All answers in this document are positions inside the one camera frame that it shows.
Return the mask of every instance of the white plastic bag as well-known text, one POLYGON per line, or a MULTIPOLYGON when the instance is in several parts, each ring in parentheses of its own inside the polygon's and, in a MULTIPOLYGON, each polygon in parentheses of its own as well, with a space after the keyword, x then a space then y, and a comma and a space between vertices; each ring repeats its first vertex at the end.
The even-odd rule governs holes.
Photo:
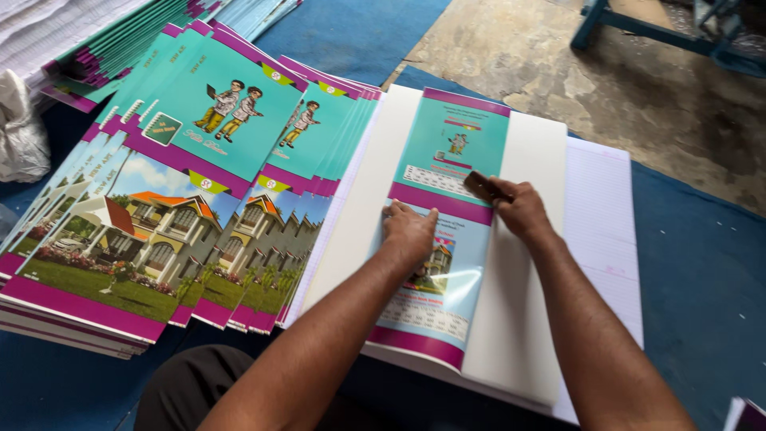
POLYGON ((29 89, 10 69, 0 74, 0 181, 33 183, 51 170, 51 148, 29 89))

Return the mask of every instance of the cartoon character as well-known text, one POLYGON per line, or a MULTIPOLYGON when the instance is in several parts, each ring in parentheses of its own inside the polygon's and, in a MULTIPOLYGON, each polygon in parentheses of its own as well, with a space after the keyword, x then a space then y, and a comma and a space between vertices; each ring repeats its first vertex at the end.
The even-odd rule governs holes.
POLYGON ((215 134, 215 139, 220 139, 221 134, 224 135, 224 139, 231 142, 231 134, 239 129, 242 123, 246 123, 250 116, 262 117, 263 114, 255 110, 255 102, 259 97, 263 96, 263 91, 258 87, 248 87, 247 97, 242 99, 240 107, 237 108, 231 115, 234 117, 224 124, 224 126, 215 134))
POLYGON ((231 110, 237 106, 237 100, 239 100, 239 92, 244 88, 244 83, 239 80, 233 80, 231 82, 231 89, 226 90, 221 94, 212 96, 217 101, 215 105, 208 109, 205 116, 201 120, 195 121, 193 124, 197 127, 201 127, 205 132, 212 133, 218 124, 226 117, 231 110))
POLYGON ((295 110, 293 111, 293 115, 290 116, 290 119, 287 121, 287 124, 285 124, 285 128, 282 129, 282 133, 280 133, 280 137, 277 138, 277 140, 282 139, 282 135, 287 132, 287 129, 290 128, 290 124, 292 124, 295 120, 298 119, 298 113, 300 112, 300 107, 303 106, 303 99, 300 100, 298 103, 298 106, 295 107, 295 110))
POLYGON ((452 144, 452 145, 450 145, 450 153, 455 153, 455 150, 457 149, 457 146, 460 145, 460 134, 459 133, 455 133, 455 137, 454 138, 452 138, 452 139, 447 138, 447 140, 450 141, 450 143, 452 144))
POLYGON ((295 148, 293 146, 293 141, 306 129, 309 128, 309 125, 311 124, 321 124, 319 121, 314 121, 314 111, 319 109, 319 104, 315 102, 314 100, 309 100, 306 102, 306 110, 303 111, 302 114, 300 114, 300 118, 298 121, 296 121, 293 124, 294 129, 290 131, 290 133, 285 136, 285 139, 280 142, 280 146, 285 146, 287 144, 290 148, 295 148))
POLYGON ((463 154, 463 147, 466 146, 468 142, 466 142, 466 135, 462 134, 460 135, 460 143, 457 145, 457 153, 463 154))

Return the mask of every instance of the concrete floor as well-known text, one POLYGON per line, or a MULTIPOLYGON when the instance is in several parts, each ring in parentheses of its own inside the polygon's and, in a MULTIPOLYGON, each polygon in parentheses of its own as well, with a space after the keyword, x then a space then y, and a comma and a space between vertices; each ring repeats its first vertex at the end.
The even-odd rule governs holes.
POLYGON ((565 122, 766 216, 766 80, 616 28, 572 51, 580 8, 581 0, 453 0, 398 71, 414 66, 565 122))

